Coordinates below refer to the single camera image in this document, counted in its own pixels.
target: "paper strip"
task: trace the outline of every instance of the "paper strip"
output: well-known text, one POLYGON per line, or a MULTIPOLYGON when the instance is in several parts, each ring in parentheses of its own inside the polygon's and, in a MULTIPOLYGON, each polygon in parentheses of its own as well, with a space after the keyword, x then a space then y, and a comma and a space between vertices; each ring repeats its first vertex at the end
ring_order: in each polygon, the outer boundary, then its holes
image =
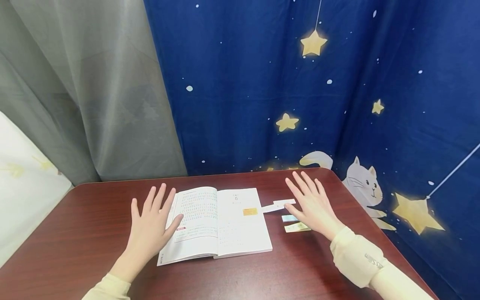
POLYGON ((283 205, 276 205, 276 204, 267 205, 267 206, 262 207, 262 213, 274 212, 276 210, 280 210, 280 209, 283 209, 283 208, 284 208, 283 205))
POLYGON ((273 204, 284 205, 285 203, 295 204, 295 199, 286 199, 286 200, 276 200, 273 201, 273 204))
POLYGON ((299 232, 311 230, 307 225, 302 222, 298 222, 292 225, 285 226, 285 232, 299 232))
POLYGON ((283 222, 296 222, 296 221, 298 221, 298 219, 295 218, 295 216, 287 215, 287 216, 282 216, 282 221, 283 222))

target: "red-brown table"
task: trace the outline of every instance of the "red-brown table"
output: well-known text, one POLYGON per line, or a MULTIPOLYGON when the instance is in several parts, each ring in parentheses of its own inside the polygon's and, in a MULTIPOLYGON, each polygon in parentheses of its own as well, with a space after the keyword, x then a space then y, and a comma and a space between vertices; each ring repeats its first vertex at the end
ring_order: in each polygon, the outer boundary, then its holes
MULTIPOLYGON (((337 216, 382 248, 385 257, 435 295, 377 228, 337 176, 304 169, 324 185, 337 216)), ((255 187, 262 206, 293 198, 284 179, 291 171, 88 183, 70 191, 0 269, 4 300, 69 300, 82 296, 108 272, 130 231, 130 202, 142 202, 162 182, 183 191, 255 187)), ((277 211, 265 215, 273 251, 214 260, 196 259, 156 267, 152 259, 134 281, 133 299, 380 299, 351 284, 335 268, 329 241, 312 231, 286 233, 277 211)))

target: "open book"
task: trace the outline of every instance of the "open book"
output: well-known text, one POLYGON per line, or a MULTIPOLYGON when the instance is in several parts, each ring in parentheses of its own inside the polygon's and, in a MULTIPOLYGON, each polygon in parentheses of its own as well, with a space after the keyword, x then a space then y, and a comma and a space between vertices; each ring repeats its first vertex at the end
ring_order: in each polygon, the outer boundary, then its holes
POLYGON ((179 192, 167 227, 178 214, 183 214, 183 220, 160 251, 156 265, 272 250, 257 189, 217 191, 201 187, 179 192))

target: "cream long-sleeve shirt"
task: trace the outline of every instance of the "cream long-sleeve shirt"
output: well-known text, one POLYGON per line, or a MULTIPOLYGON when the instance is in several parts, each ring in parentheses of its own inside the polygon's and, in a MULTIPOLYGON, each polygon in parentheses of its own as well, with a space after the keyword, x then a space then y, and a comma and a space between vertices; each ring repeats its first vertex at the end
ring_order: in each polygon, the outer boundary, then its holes
MULTIPOLYGON (((376 290, 384 300, 433 300, 407 275, 384 258, 382 250, 348 227, 330 245, 335 266, 360 288, 376 290)), ((111 274, 103 277, 83 300, 129 300, 130 283, 111 274)))

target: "blue curtain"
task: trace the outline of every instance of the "blue curtain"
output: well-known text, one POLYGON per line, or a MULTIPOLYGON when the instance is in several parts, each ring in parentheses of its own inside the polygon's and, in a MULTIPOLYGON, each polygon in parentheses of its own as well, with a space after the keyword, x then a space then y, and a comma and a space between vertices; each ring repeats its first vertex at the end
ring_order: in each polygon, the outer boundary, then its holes
POLYGON ((190 175, 332 168, 441 299, 478 299, 479 2, 144 1, 190 175))

